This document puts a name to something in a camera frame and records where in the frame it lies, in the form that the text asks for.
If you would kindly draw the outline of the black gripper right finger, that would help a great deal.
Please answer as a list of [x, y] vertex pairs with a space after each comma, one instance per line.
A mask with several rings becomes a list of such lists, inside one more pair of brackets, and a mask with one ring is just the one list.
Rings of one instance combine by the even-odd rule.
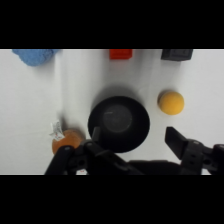
[[203, 169], [211, 175], [224, 175], [224, 144], [209, 148], [185, 138], [173, 127], [166, 128], [165, 143], [181, 161], [182, 175], [200, 175]]

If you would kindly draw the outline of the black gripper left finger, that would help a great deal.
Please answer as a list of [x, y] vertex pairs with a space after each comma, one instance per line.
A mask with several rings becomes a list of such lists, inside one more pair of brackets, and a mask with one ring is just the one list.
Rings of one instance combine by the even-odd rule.
[[51, 160], [46, 175], [76, 175], [80, 170], [99, 175], [142, 175], [142, 172], [125, 162], [99, 142], [101, 129], [95, 127], [91, 140], [83, 141], [77, 149], [66, 145], [58, 149]]

